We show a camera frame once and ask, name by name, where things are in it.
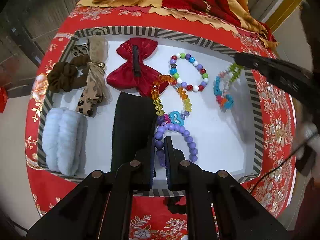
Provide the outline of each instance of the metal bolt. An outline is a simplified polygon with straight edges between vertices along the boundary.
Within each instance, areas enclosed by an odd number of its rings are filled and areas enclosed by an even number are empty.
[[[91,176],[94,178],[100,178],[102,175],[101,171],[94,171],[93,173],[91,173]]]
[[[180,162],[180,165],[183,166],[183,167],[188,167],[190,165],[190,161],[183,160],[183,161]]]
[[[226,176],[228,176],[228,173],[224,170],[218,171],[218,175],[222,178],[225,178]]]
[[[140,162],[137,160],[133,160],[133,161],[130,161],[130,165],[132,167],[138,167],[140,165]]]

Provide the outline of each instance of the floor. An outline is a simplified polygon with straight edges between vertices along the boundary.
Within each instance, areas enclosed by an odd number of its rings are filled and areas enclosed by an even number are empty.
[[[24,130],[29,98],[9,99],[4,113],[0,114],[0,207],[27,229],[40,218],[31,194],[25,159]]]

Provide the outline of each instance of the light blue fluffy item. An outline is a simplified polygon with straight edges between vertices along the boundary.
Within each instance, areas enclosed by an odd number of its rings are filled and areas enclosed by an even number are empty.
[[[83,132],[84,116],[81,113],[61,108],[49,111],[42,148],[50,170],[60,171],[66,176],[75,175],[80,163]]]

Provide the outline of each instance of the purple beaded bracelet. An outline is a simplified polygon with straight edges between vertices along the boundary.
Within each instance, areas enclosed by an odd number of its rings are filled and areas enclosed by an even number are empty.
[[[157,132],[155,133],[155,147],[157,148],[156,155],[158,156],[159,163],[162,167],[165,167],[164,160],[164,143],[161,141],[164,137],[164,133],[166,130],[175,131],[182,134],[184,140],[188,143],[189,147],[189,161],[196,162],[198,160],[198,149],[196,148],[196,143],[193,141],[193,137],[190,136],[190,132],[184,128],[184,126],[180,126],[178,124],[166,123],[157,128]]]

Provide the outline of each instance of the cable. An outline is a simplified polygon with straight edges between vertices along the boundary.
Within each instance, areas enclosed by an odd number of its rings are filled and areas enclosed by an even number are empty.
[[[308,141],[310,141],[314,136],[316,136],[318,133],[315,132],[313,135],[311,135],[311,137],[309,137],[308,139],[304,140],[299,146],[298,148],[296,148],[278,167],[274,168],[273,170],[267,172],[265,175],[263,175],[257,182],[256,184],[254,184],[250,194],[252,195],[253,191],[255,190],[255,188],[257,187],[257,185],[260,183],[260,181],[262,181],[266,176],[268,176],[269,174],[273,173],[274,171],[276,171],[277,169],[279,169],[283,164],[285,164],[302,146],[304,146]]]
[[[28,229],[25,229],[24,227],[20,226],[19,224],[17,224],[16,222],[14,222],[11,218],[8,218],[8,219],[9,219],[9,221],[10,221],[12,224],[14,224],[17,228],[20,228],[21,230],[28,232]]]

